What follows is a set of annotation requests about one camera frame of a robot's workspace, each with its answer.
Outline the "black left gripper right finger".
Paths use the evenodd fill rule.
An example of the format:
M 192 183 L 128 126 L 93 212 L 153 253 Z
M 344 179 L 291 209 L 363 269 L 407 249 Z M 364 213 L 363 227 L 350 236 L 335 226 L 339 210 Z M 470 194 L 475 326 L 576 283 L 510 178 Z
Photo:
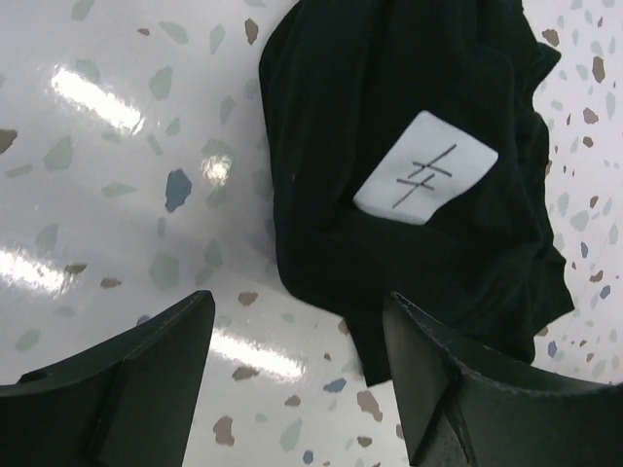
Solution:
M 397 293 L 383 320 L 410 465 L 621 465 L 620 385 L 513 360 Z

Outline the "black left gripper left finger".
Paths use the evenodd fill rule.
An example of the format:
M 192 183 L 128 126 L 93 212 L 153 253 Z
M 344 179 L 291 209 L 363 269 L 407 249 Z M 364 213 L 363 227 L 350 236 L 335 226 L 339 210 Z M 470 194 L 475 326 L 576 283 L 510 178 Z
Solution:
M 215 318 L 197 291 L 1 388 L 4 466 L 179 466 Z

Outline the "black t-shirt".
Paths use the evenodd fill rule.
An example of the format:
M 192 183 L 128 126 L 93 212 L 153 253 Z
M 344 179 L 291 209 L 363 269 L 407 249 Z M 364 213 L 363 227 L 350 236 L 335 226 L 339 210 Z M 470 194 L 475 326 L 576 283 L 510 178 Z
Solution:
M 368 384 L 391 292 L 524 363 L 572 310 L 532 105 L 559 58 L 519 1 L 301 1 L 268 40 L 278 273 L 345 320 Z

